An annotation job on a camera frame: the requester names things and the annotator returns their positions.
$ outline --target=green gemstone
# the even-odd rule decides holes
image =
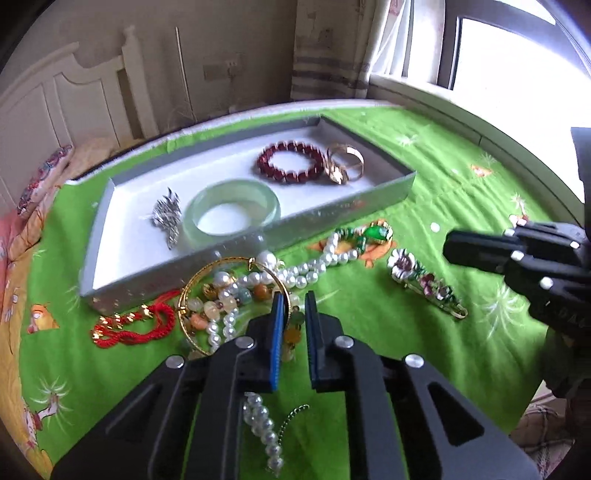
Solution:
[[[392,229],[382,225],[372,225],[367,227],[363,234],[370,240],[387,242],[392,238]]]

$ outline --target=wall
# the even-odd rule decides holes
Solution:
[[[161,132],[190,122],[174,27],[181,32],[193,107],[199,119],[232,104],[248,107],[290,97],[297,0],[56,0],[33,24],[2,73],[0,93],[52,51],[80,43],[91,67],[121,53],[123,29],[136,25],[148,90]],[[206,82],[203,62],[240,54],[242,72]]]

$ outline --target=flower brooch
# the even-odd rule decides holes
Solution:
[[[443,280],[436,279],[429,273],[415,256],[405,248],[392,250],[388,258],[388,268],[392,269],[392,278],[410,288],[412,291],[424,296],[428,301],[453,315],[457,319],[464,319],[468,311],[460,304],[460,300],[454,295],[451,287],[445,285]]]

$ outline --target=green bedsheet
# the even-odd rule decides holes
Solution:
[[[418,295],[403,291],[390,278],[387,256],[372,270],[363,262],[330,268],[314,285],[320,311],[339,317],[347,334],[381,355],[400,358],[420,353],[509,432],[540,383],[538,360],[545,328],[528,317],[527,302],[508,291],[501,277],[449,265],[441,249],[453,228],[502,232],[511,226],[510,215],[522,213],[521,205],[532,220],[550,218],[532,193],[494,158],[423,116],[387,107],[334,109],[323,114],[417,170],[408,199],[352,225],[385,218],[394,228],[397,244],[415,253],[429,270],[454,287],[469,317],[455,322]],[[96,202],[107,179],[148,158],[206,138],[303,115],[252,119],[170,141],[79,185],[65,186],[59,193],[31,266],[27,311],[32,304],[47,306],[60,328],[28,335],[23,322],[20,354],[22,395],[29,405],[36,404],[43,385],[59,386],[66,393],[60,399],[65,408],[37,432],[39,448],[46,450],[52,463],[167,356],[186,353],[178,329],[147,345],[117,345],[106,350],[90,339],[89,330],[98,314],[77,300],[76,286]],[[325,237],[294,245],[278,256],[288,265],[314,258],[317,253],[305,247]],[[310,405],[287,430],[281,477],[348,478],[344,396],[315,395],[310,388],[305,341],[298,345],[296,355],[294,362],[282,366],[279,392],[265,396],[276,423],[294,407]],[[244,435],[242,478],[271,478],[264,472],[260,441],[248,429]],[[124,461],[125,452],[111,454]]]

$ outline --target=gold ring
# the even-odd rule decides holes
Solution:
[[[349,176],[349,172],[347,171],[347,168],[342,166],[341,164],[339,164],[338,162],[336,162],[333,159],[333,156],[339,152],[343,153],[343,154],[353,155],[359,161],[359,164],[361,165],[361,170],[356,177],[351,178]],[[359,152],[359,150],[351,147],[351,145],[335,144],[335,145],[329,146],[326,149],[326,162],[324,165],[324,170],[329,175],[331,180],[333,180],[339,184],[345,184],[349,181],[356,181],[356,180],[359,180],[361,177],[363,177],[363,173],[365,171],[365,160],[363,159],[363,155]],[[339,176],[342,176],[343,177],[342,181],[336,181],[333,178],[331,178],[330,173],[333,173],[333,176],[334,176],[336,170],[340,171],[340,175],[338,173],[336,173],[336,177],[338,178]]]

